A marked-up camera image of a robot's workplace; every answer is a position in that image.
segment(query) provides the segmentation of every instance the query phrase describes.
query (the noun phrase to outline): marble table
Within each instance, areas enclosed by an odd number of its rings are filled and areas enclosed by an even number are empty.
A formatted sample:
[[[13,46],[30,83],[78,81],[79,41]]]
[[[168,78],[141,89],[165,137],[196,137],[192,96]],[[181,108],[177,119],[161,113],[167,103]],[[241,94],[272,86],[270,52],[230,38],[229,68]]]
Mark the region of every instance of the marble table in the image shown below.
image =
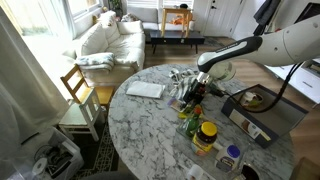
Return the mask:
[[[193,164],[206,167],[204,161],[195,154],[179,148],[176,128],[181,123],[177,111],[167,105],[174,88],[169,78],[172,68],[180,72],[197,70],[193,65],[161,65],[142,70],[127,79],[116,91],[109,109],[109,127],[114,146],[130,171],[139,179],[186,179]],[[134,81],[144,81],[166,85],[160,99],[126,95],[126,90]],[[225,82],[229,93],[246,88],[239,80]],[[247,146],[244,160],[253,164],[260,179],[289,179],[293,170],[293,145],[290,135],[278,139],[267,149],[262,149],[253,139],[229,120],[221,108],[227,97],[206,95],[202,101],[204,114],[216,119],[217,142],[228,141]],[[224,173],[205,172],[202,179],[227,179]]]

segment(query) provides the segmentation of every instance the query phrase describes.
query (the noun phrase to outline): bottle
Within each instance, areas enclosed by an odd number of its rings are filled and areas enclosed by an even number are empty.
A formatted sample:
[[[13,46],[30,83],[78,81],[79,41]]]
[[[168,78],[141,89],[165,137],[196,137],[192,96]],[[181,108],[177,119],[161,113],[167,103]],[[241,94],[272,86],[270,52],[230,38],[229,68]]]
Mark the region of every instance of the bottle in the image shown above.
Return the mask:
[[[193,137],[195,130],[198,128],[199,126],[199,116],[201,114],[201,108],[199,107],[195,107],[193,110],[193,113],[191,116],[189,116],[184,124],[183,124],[183,129],[186,133],[186,135],[190,138]]]
[[[237,146],[229,145],[224,147],[216,156],[215,167],[224,172],[230,172],[238,165],[239,157],[240,150]]]
[[[212,149],[217,139],[217,126],[212,122],[204,122],[193,136],[191,147],[199,156],[205,156]]]

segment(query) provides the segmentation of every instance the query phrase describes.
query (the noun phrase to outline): white marble tabletop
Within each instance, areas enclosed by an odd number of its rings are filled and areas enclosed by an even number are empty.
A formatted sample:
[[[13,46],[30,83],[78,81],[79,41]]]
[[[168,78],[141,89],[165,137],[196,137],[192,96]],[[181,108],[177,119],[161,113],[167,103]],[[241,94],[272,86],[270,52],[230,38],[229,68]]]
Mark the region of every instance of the white marble tabletop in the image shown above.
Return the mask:
[[[193,164],[198,164],[206,172],[202,179],[227,179],[224,173],[214,173],[206,161],[188,148],[177,138],[176,128],[181,123],[177,111],[167,105],[174,88],[169,72],[172,68],[179,71],[197,70],[193,65],[161,65],[142,70],[127,79],[116,91],[109,109],[109,128],[114,146],[130,171],[139,179],[186,179]],[[160,99],[126,95],[126,90],[134,81],[144,81],[166,85]],[[246,88],[239,80],[224,83],[229,93]],[[221,113],[227,97],[206,95],[202,101],[204,114],[216,119],[217,141],[239,143],[246,151],[245,160],[255,166],[260,179],[289,179],[293,169],[293,145],[290,135],[278,139],[267,149],[262,149],[238,126]]]

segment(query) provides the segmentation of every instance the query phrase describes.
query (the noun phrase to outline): jar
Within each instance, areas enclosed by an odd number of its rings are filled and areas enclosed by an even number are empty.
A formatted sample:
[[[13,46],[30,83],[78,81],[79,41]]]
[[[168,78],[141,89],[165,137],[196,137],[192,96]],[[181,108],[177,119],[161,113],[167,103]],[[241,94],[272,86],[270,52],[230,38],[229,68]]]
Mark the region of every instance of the jar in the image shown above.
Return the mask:
[[[199,156],[205,156],[212,149],[217,139],[217,126],[212,122],[204,122],[193,136],[191,147]]]
[[[234,170],[239,162],[240,150],[235,145],[229,145],[222,148],[217,156],[215,167],[223,172],[230,172]]]

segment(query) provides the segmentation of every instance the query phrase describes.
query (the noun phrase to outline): wall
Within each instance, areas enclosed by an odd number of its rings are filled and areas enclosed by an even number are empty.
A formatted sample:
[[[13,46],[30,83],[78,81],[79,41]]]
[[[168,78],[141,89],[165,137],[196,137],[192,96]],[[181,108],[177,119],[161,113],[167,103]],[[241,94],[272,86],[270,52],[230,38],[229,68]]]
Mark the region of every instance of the wall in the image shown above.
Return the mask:
[[[239,40],[253,35],[253,31],[258,25],[253,15],[261,7],[263,2],[264,0],[246,1],[234,34],[232,35],[233,39]],[[285,28],[293,24],[309,2],[320,3],[320,0],[283,0],[275,19],[275,28]]]

